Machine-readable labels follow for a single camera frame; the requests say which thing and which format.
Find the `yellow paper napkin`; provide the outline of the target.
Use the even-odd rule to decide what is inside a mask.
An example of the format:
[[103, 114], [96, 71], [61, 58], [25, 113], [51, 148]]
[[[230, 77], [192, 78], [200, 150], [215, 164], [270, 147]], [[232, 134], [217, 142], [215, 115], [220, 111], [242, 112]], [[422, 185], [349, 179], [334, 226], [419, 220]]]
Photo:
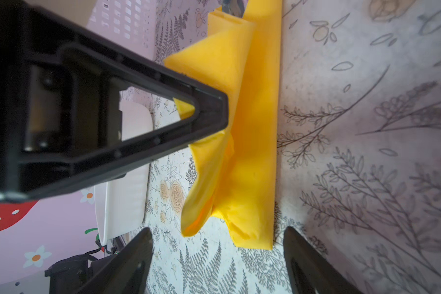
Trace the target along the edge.
[[273, 248], [281, 14], [281, 1], [250, 1], [241, 18], [217, 9], [205, 39], [164, 60], [229, 98], [227, 128], [190, 145], [197, 179], [181, 212], [185, 237], [214, 216], [235, 246]]

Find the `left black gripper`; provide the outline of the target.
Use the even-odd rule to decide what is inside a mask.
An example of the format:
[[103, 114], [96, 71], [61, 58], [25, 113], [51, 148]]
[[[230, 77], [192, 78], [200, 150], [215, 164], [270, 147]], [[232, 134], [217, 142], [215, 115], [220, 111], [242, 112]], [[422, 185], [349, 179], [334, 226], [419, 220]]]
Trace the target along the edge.
[[73, 294], [100, 272], [114, 256], [98, 259], [82, 254], [61, 260], [45, 270], [50, 278], [49, 294]]

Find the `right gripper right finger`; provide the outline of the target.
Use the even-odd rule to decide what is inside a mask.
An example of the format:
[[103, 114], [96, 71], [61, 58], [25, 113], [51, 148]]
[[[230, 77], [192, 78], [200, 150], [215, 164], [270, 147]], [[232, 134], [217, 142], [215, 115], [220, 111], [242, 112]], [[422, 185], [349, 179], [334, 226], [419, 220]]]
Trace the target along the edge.
[[359, 294], [293, 227], [283, 239], [284, 257], [294, 294]]

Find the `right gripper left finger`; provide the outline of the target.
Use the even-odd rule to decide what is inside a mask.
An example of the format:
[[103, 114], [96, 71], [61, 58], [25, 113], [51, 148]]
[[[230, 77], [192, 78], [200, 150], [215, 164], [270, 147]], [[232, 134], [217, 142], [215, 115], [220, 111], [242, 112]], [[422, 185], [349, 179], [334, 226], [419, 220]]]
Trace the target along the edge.
[[143, 294], [153, 258], [150, 228], [141, 230], [76, 294]]

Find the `silver spoon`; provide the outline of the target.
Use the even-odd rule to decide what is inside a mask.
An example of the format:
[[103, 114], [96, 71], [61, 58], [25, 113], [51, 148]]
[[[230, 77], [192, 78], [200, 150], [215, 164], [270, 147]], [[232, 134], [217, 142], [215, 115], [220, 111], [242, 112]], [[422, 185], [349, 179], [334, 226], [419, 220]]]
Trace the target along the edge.
[[242, 18], [245, 13], [243, 0], [222, 0], [222, 11], [234, 17]]

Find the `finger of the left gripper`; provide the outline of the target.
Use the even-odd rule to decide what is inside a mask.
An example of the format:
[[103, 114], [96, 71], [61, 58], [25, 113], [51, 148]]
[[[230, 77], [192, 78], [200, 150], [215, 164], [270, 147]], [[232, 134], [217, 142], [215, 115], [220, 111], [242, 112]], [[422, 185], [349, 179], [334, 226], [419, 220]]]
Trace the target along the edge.
[[[131, 86], [193, 106], [186, 119], [123, 139]], [[30, 202], [122, 178], [225, 129], [225, 93], [55, 13], [0, 1], [0, 202]]]

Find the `white plastic tray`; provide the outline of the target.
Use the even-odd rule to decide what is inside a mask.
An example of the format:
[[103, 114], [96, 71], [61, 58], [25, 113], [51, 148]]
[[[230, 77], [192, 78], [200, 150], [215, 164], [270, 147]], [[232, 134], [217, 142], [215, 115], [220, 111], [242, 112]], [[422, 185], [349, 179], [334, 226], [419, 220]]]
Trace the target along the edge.
[[[122, 140], [153, 130], [149, 110], [138, 103], [122, 100]], [[129, 171], [117, 180], [94, 187], [96, 220], [102, 246], [121, 235], [137, 229], [145, 216], [149, 164]]]

